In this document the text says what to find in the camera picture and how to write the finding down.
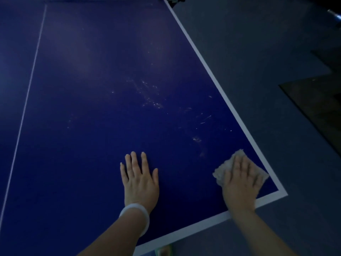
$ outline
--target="forearm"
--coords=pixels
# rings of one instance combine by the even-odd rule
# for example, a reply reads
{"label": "forearm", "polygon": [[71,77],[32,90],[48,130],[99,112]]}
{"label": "forearm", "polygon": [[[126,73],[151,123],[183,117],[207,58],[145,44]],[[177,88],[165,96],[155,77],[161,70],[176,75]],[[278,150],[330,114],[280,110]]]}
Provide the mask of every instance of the forearm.
{"label": "forearm", "polygon": [[234,218],[252,252],[257,256],[296,256],[296,254],[255,213],[245,212]]}
{"label": "forearm", "polygon": [[131,256],[146,224],[142,211],[128,209],[78,256]]}

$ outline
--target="hand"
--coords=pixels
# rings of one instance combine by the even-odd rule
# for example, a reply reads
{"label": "hand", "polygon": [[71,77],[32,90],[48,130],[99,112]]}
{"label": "hand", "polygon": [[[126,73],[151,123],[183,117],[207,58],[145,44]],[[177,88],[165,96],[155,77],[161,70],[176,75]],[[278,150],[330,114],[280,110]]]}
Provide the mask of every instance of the hand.
{"label": "hand", "polygon": [[126,167],[121,163],[122,182],[125,187],[125,205],[138,203],[146,208],[148,213],[156,206],[159,199],[159,176],[158,169],[153,171],[150,176],[147,156],[144,152],[141,154],[142,158],[142,172],[137,162],[135,152],[126,155]]}
{"label": "hand", "polygon": [[256,176],[255,167],[247,156],[236,156],[232,172],[225,174],[223,197],[233,219],[255,211],[256,197],[262,187],[262,177]]}

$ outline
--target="table tennis table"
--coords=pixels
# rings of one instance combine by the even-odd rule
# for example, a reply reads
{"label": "table tennis table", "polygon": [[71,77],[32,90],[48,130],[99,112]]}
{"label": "table tennis table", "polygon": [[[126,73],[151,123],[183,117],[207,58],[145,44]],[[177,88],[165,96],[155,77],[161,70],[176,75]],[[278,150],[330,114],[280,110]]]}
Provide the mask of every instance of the table tennis table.
{"label": "table tennis table", "polygon": [[166,1],[2,3],[0,19],[0,255],[84,249],[124,207],[131,151],[160,179],[134,255],[230,218],[212,173],[239,149],[270,175],[257,207],[287,195]]}

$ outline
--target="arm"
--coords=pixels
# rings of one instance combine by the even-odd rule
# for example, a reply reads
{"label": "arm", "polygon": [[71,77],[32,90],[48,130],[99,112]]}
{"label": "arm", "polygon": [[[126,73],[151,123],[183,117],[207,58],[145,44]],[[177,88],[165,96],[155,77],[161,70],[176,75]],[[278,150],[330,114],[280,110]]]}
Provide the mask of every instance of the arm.
{"label": "arm", "polygon": [[[154,209],[159,198],[158,170],[149,173],[147,156],[142,153],[142,172],[137,162],[136,153],[126,155],[126,167],[121,163],[120,170],[125,188],[125,206],[138,203],[148,213]],[[130,256],[147,220],[141,210],[128,209],[100,237],[85,248],[78,256]]]}
{"label": "arm", "polygon": [[255,200],[262,179],[255,164],[246,156],[234,159],[232,172],[225,174],[223,196],[232,219],[257,256],[296,256],[296,254],[255,213]]}

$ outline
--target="white wristband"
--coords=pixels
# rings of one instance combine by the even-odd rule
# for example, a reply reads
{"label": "white wristband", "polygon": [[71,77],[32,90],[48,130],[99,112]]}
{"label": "white wristband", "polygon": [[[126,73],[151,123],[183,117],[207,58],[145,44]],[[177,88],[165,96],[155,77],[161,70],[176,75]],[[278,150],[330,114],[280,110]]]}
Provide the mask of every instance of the white wristband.
{"label": "white wristband", "polygon": [[125,211],[127,211],[130,208],[137,208],[137,209],[141,210],[143,212],[143,215],[145,215],[145,218],[147,220],[146,228],[143,230],[142,234],[140,235],[140,237],[141,237],[141,236],[143,236],[147,232],[148,227],[149,227],[149,214],[148,214],[148,211],[145,209],[144,206],[142,206],[140,204],[137,204],[137,203],[133,203],[133,204],[130,204],[130,205],[126,206],[125,208],[123,208],[121,213],[120,213],[120,216],[123,215],[125,213]]}

